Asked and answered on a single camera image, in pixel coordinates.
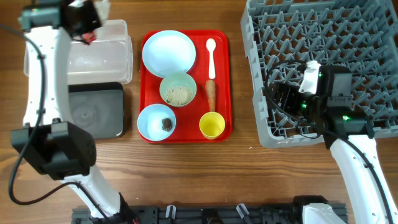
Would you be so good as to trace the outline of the large light blue plate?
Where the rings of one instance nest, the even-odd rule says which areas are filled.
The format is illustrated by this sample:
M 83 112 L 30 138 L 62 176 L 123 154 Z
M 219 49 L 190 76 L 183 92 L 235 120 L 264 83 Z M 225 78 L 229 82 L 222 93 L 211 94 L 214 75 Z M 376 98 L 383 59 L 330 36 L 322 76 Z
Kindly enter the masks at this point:
M 193 41 L 176 30 L 156 32 L 146 40 L 142 49 L 144 66 L 160 78 L 187 73 L 193 67 L 196 56 Z

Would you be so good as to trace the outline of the white plastic spoon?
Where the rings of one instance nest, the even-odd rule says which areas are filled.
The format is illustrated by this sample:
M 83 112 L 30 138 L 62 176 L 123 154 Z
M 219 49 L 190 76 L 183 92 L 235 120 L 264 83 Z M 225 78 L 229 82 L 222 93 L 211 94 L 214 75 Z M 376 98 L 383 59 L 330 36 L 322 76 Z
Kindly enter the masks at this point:
M 206 49 L 208 50 L 209 53 L 209 64 L 208 64 L 209 79 L 214 80 L 216 77 L 215 61 L 214 61 L 214 51 L 216 49 L 216 42 L 214 39 L 208 39 L 206 41 Z

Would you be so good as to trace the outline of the dark brown food scrap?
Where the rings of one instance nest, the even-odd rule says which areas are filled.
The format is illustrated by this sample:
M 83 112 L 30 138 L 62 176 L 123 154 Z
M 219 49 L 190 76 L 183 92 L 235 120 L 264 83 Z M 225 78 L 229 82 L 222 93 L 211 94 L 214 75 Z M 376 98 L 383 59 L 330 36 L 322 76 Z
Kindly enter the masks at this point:
M 172 120 L 170 118 L 164 118 L 162 120 L 162 130 L 170 132 L 172 128 L 173 128 Z

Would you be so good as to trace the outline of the mint green bowl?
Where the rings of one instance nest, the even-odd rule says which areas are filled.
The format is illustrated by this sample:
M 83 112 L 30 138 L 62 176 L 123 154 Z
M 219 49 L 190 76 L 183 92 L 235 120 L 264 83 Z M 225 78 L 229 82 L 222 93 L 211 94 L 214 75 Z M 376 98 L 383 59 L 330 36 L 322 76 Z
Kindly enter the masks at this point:
M 166 92 L 167 88 L 169 88 L 170 86 L 180 86 L 180 85 L 186 85 L 192 89 L 193 98 L 189 102 L 189 103 L 191 103 L 197 93 L 197 84 L 196 84 L 195 80 L 190 75 L 188 75 L 186 73 L 175 73 L 175 74 L 165 77 L 161 81 L 160 87 L 159 87 L 159 93 L 160 93 L 161 98 L 165 101 L 165 92 Z

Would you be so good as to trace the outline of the red snack wrapper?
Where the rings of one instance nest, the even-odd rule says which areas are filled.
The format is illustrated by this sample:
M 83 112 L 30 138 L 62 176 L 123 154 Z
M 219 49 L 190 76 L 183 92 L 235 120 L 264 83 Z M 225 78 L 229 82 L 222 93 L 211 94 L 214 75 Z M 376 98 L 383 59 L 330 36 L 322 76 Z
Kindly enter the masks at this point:
M 85 33 L 81 38 L 84 44 L 90 45 L 96 40 L 96 34 L 94 32 Z

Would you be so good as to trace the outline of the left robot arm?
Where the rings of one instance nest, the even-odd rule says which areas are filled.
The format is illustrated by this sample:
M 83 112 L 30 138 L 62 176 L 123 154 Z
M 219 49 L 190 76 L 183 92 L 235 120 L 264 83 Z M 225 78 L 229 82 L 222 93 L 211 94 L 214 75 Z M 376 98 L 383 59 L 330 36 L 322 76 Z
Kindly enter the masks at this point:
M 19 153 L 39 174 L 70 187 L 89 208 L 92 223 L 138 223 L 123 196 L 96 165 L 92 135 L 76 126 L 69 104 L 67 63 L 74 40 L 88 45 L 108 11 L 95 1 L 32 1 L 14 35 L 29 56 L 29 95 L 22 128 L 11 132 Z

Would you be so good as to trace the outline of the black plastic tray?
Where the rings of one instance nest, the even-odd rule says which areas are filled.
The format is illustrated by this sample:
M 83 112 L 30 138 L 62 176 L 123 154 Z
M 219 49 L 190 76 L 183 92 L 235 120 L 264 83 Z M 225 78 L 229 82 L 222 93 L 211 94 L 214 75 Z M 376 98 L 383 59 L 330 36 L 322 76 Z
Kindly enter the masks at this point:
M 75 125 L 94 139 L 124 134 L 124 88 L 119 82 L 70 85 L 69 104 Z

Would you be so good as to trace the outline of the white rice grains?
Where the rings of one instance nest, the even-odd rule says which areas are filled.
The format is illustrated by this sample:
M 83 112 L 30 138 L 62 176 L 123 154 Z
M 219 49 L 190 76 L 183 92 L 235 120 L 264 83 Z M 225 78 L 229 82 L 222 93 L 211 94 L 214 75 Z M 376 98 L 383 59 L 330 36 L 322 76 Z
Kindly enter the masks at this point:
M 193 98 L 193 91 L 189 86 L 170 86 L 165 92 L 165 101 L 172 106 L 183 106 Z

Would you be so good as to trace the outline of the small light blue bowl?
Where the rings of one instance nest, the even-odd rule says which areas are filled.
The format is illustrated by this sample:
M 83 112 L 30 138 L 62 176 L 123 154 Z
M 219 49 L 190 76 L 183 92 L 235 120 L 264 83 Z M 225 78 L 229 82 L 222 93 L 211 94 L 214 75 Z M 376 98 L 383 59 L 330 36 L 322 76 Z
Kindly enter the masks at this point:
M 169 120 L 168 130 L 163 129 L 163 120 Z M 145 107 L 137 119 L 137 127 L 143 138 L 150 141 L 163 141 L 170 137 L 177 126 L 175 113 L 166 105 L 152 104 Z

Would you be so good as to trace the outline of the orange carrot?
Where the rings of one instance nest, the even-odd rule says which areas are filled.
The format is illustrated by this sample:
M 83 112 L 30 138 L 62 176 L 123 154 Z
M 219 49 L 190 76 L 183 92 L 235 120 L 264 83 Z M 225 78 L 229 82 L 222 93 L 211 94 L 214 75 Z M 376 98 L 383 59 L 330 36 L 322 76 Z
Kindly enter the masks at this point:
M 214 80 L 207 80 L 205 83 L 206 95 L 208 97 L 209 110 L 215 112 L 216 108 L 216 85 Z

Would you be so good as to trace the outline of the grey dishwasher rack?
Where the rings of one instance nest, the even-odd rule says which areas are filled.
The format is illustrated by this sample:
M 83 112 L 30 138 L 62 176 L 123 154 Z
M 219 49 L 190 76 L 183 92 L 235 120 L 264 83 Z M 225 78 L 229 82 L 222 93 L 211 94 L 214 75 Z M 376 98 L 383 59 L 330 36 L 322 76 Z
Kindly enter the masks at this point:
M 267 106 L 266 83 L 300 85 L 298 60 L 348 67 L 353 74 L 353 109 L 368 115 L 377 138 L 397 136 L 394 1 L 248 1 L 240 26 L 263 147 L 323 141 L 310 127 Z

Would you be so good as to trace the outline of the clear plastic bin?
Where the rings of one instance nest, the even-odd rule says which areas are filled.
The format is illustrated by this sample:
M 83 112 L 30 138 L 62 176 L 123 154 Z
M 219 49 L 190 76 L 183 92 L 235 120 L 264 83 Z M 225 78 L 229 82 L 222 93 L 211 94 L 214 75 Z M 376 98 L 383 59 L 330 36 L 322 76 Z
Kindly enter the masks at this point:
M 94 34 L 96 40 L 89 45 L 73 40 L 62 28 L 46 26 L 26 34 L 44 55 L 47 86 L 131 81 L 132 43 L 126 22 L 108 20 Z

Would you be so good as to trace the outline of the red serving tray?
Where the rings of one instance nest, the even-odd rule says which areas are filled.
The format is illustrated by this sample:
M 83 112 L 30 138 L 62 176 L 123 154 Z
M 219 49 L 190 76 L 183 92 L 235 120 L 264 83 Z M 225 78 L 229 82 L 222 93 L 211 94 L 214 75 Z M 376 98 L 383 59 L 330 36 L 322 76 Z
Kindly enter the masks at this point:
M 139 112 L 153 104 L 167 105 L 160 96 L 160 84 L 162 78 L 155 76 L 149 66 L 144 64 L 144 45 L 148 40 L 161 31 L 155 30 L 147 33 L 142 40 L 141 58 L 141 84 L 139 94 Z M 195 45 L 196 59 L 193 67 L 188 71 L 197 84 L 197 94 L 193 101 L 182 108 L 167 105 L 177 119 L 174 131 L 171 135 L 161 141 L 152 141 L 142 134 L 147 131 L 139 128 L 141 138 L 151 144 L 192 144 L 203 142 L 220 142 L 226 140 L 232 132 L 232 104 L 229 72 L 229 46 L 228 39 L 219 30 L 179 30 L 185 34 Z M 205 83 L 208 80 L 209 53 L 206 49 L 206 41 L 214 39 L 216 42 L 215 72 L 216 72 L 216 112 L 220 113 L 225 120 L 224 131 L 215 140 L 204 137 L 200 131 L 200 118 L 209 112 L 208 99 L 205 90 Z

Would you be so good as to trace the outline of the yellow plastic cup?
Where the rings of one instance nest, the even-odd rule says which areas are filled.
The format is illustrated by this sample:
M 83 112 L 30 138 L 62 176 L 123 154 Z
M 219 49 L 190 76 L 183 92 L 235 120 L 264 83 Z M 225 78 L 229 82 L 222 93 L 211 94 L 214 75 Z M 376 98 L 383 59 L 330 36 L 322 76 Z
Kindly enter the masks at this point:
M 205 138 L 216 139 L 224 131 L 226 123 L 221 114 L 207 112 L 200 118 L 199 127 Z

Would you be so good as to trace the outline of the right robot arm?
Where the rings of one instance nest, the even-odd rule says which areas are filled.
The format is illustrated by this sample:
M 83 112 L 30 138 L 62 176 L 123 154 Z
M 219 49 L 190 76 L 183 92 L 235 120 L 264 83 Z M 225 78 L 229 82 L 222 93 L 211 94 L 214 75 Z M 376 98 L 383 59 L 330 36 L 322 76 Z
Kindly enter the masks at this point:
M 276 83 L 267 98 L 277 110 L 323 136 L 338 164 L 357 223 L 397 223 L 397 207 L 377 156 L 366 113 L 353 111 L 350 69 L 304 66 L 300 86 Z

